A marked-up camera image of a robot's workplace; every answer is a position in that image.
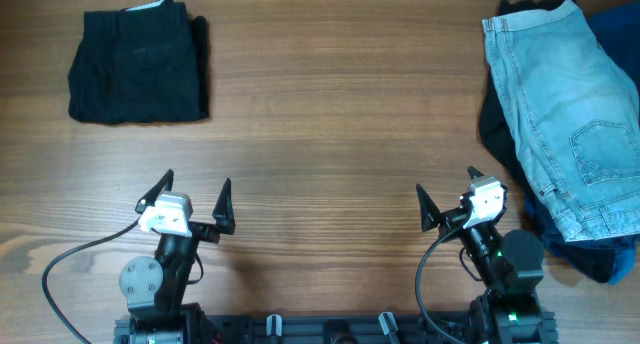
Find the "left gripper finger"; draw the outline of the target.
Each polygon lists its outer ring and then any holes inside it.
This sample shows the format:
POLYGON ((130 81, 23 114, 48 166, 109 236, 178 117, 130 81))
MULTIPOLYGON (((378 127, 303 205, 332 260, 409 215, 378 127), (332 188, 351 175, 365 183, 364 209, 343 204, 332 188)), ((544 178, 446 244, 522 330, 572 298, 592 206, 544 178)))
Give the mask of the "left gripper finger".
POLYGON ((232 204, 232 182, 227 178, 212 212, 215 227, 221 234, 233 235, 236 228, 232 204))
POLYGON ((164 191, 170 191, 172 189, 173 181, 174 171, 168 169, 161 179, 138 200, 135 206, 135 212, 142 214, 147 207, 154 206, 156 199, 164 191))

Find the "light blue denim shorts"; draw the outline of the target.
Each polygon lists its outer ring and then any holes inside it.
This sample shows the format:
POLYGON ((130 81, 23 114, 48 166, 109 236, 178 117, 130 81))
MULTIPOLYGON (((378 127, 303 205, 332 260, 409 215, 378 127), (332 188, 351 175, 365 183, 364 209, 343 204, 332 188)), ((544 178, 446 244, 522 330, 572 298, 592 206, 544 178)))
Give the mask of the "light blue denim shorts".
POLYGON ((516 157, 567 242, 639 232, 639 96, 571 0, 482 22, 516 157))

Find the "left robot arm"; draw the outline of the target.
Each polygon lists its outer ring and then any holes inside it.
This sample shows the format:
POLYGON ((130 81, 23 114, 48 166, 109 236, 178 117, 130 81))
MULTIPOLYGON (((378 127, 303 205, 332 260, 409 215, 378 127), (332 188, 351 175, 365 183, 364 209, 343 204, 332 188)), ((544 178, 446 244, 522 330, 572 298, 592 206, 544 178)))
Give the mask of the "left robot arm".
POLYGON ((174 171, 164 176, 137 202, 137 220, 145 232, 160 235, 152 256, 129 261, 119 277, 130 318, 116 322, 115 344, 220 343, 222 336, 197 303, 185 304, 194 281, 192 267, 201 259, 200 243, 218 243, 235 231, 232 184, 227 179, 212 211, 213 224, 193 221, 188 195, 172 190, 174 171))

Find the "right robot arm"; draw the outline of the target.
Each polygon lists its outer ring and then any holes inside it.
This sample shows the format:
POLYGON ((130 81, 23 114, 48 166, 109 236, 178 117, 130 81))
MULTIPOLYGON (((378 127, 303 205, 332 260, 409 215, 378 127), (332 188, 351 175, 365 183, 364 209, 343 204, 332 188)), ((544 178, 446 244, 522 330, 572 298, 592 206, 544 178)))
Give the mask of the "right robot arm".
POLYGON ((553 343, 557 340, 554 316, 540 306, 536 286, 544 277, 544 246, 524 230, 501 235, 497 223, 506 212, 508 188, 493 176, 467 168, 470 182, 459 205, 442 211, 422 185, 416 186, 421 230, 436 229, 438 239, 423 255, 415 277, 415 296, 429 331, 450 343, 553 343), (458 239, 485 292, 470 303, 458 321, 436 321, 421 295, 421 278, 435 249, 458 239))

